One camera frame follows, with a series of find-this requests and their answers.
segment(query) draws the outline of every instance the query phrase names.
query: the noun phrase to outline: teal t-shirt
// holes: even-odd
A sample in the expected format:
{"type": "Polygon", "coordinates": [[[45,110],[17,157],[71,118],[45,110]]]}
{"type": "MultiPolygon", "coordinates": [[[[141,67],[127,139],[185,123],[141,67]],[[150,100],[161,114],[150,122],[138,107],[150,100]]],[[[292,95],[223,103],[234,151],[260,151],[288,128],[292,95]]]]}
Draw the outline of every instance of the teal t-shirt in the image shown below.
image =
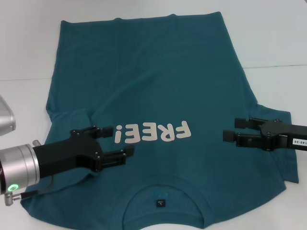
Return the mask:
{"type": "Polygon", "coordinates": [[[116,131],[99,140],[104,151],[136,148],[126,165],[57,174],[47,194],[22,202],[31,216],[51,224],[205,228],[270,201],[284,181],[298,182],[294,150],[223,142],[236,117],[291,118],[257,104],[219,12],[62,21],[47,111],[47,143],[97,125],[116,131]]]}

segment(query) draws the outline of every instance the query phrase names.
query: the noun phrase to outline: robotic arm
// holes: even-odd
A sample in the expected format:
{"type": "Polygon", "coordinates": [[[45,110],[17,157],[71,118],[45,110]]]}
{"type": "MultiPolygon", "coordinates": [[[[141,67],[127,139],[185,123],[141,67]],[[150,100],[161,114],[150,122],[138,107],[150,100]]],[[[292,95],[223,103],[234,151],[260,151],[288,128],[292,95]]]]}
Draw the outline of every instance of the robotic arm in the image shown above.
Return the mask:
{"type": "MultiPolygon", "coordinates": [[[[0,96],[0,136],[15,130],[14,115],[0,96]]],[[[83,167],[94,172],[103,168],[123,165],[126,158],[134,154],[134,146],[103,152],[98,138],[113,136],[113,128],[92,126],[81,130],[72,130],[71,137],[46,145],[36,140],[31,145],[21,145],[0,150],[0,195],[4,194],[5,204],[10,206],[13,200],[35,196],[40,191],[13,195],[12,192],[37,184],[41,178],[53,176],[70,169],[83,167]]]]}
{"type": "Polygon", "coordinates": [[[266,151],[278,148],[307,151],[307,126],[286,124],[279,119],[236,118],[235,128],[255,129],[259,130],[259,134],[224,130],[223,141],[236,142],[237,147],[259,148],[266,151]]]}

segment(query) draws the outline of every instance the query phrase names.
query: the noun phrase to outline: sticker label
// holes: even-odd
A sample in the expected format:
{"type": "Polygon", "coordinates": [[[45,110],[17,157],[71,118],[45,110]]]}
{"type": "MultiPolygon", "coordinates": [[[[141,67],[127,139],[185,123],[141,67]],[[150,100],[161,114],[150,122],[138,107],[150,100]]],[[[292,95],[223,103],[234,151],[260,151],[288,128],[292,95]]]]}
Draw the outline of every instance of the sticker label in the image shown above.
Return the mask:
{"type": "Polygon", "coordinates": [[[294,145],[301,145],[301,146],[307,146],[307,140],[302,140],[302,139],[293,139],[294,145]]]}
{"type": "Polygon", "coordinates": [[[157,200],[157,207],[165,207],[165,200],[157,200]]]}

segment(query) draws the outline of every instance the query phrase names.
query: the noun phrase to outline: cable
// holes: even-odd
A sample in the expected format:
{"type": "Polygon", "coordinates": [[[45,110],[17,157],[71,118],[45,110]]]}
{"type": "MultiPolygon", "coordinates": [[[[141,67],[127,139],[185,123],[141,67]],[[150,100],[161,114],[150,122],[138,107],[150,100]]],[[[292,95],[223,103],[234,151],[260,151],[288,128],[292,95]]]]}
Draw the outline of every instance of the cable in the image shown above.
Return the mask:
{"type": "Polygon", "coordinates": [[[21,193],[20,196],[21,196],[21,199],[27,199],[27,198],[30,198],[32,196],[36,196],[36,195],[41,195],[41,194],[44,194],[46,193],[48,190],[50,190],[50,188],[53,186],[54,184],[54,176],[52,175],[51,176],[51,182],[50,184],[43,190],[35,190],[35,191],[32,191],[32,192],[24,192],[24,193],[21,193]]]}

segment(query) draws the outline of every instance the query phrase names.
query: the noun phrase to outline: white table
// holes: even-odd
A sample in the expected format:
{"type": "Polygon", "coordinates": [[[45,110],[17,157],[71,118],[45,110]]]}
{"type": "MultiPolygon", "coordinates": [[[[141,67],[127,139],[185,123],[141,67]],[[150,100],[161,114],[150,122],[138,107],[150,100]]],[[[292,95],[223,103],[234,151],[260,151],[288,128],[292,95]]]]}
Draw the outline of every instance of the white table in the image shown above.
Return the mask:
{"type": "MultiPolygon", "coordinates": [[[[305,0],[0,0],[0,94],[17,120],[17,129],[0,137],[0,149],[34,139],[45,141],[51,125],[45,105],[61,20],[86,22],[216,11],[224,17],[259,104],[290,111],[294,124],[307,126],[305,0]]],[[[269,203],[207,229],[307,229],[307,153],[297,151],[297,156],[300,184],[286,183],[287,190],[269,203]]],[[[0,199],[0,229],[12,228],[61,229],[30,217],[19,204],[6,207],[0,199]]],[[[196,228],[165,224],[146,229],[196,228]]]]}

